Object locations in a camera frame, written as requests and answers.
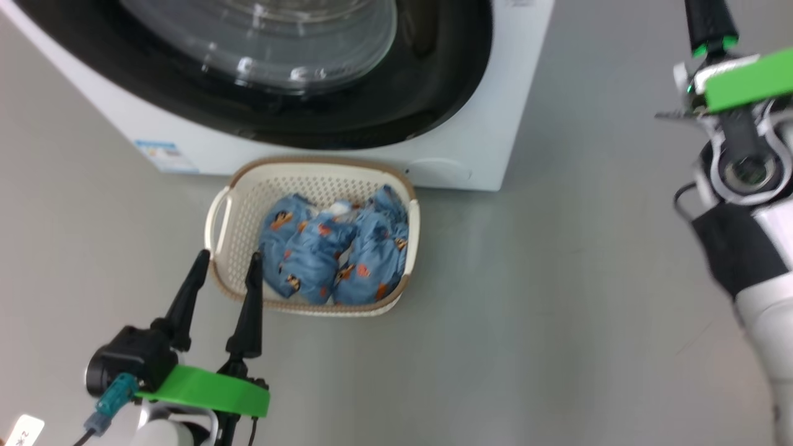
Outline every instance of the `green mount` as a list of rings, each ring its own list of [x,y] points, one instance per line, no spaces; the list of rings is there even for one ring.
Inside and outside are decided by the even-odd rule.
[[[262,387],[181,364],[156,392],[138,392],[136,396],[257,418],[266,417],[270,407],[270,392]]]
[[[705,83],[705,101],[710,113],[785,94],[793,94],[793,48],[726,71]]]

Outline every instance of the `blue printed fabric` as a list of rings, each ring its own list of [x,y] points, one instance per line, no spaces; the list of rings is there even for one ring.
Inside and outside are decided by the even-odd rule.
[[[391,294],[404,274],[408,244],[407,213],[399,198],[380,189],[358,216],[358,236],[339,270],[337,305],[366,305]]]
[[[278,270],[286,251],[286,242],[302,225],[313,218],[312,204],[298,194],[281,198],[262,223],[259,251],[262,252],[264,280],[281,296],[292,294],[291,286],[283,286]]]
[[[339,257],[349,249],[357,228],[354,217],[322,212],[286,243],[281,286],[299,292],[314,305],[323,305],[335,287]]]
[[[374,193],[366,204],[374,212],[384,213],[393,223],[407,223],[408,212],[391,186],[385,185]]]

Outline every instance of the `laundry basket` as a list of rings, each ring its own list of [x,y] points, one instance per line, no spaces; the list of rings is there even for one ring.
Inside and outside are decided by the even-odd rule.
[[[209,207],[204,242],[212,254],[210,274],[224,294],[240,301],[245,299],[251,255],[258,248],[262,220],[275,202],[297,193],[321,209],[338,199],[363,204],[385,184],[392,187],[408,211],[410,231],[404,275],[391,294],[371,305],[316,306],[283,298],[267,283],[263,284],[266,309],[327,317],[385,313],[396,305],[408,285],[419,248],[420,216],[416,192],[408,179],[380,164],[310,157],[259,160],[242,167]]]

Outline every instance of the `energy label sticker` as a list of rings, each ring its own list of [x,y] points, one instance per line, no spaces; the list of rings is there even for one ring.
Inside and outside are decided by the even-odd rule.
[[[178,174],[197,174],[198,169],[174,143],[136,140],[135,146],[160,171]]]

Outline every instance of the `white washing machine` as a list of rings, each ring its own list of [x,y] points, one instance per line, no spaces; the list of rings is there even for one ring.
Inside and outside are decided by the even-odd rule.
[[[554,0],[0,0],[163,172],[344,156],[498,190]]]

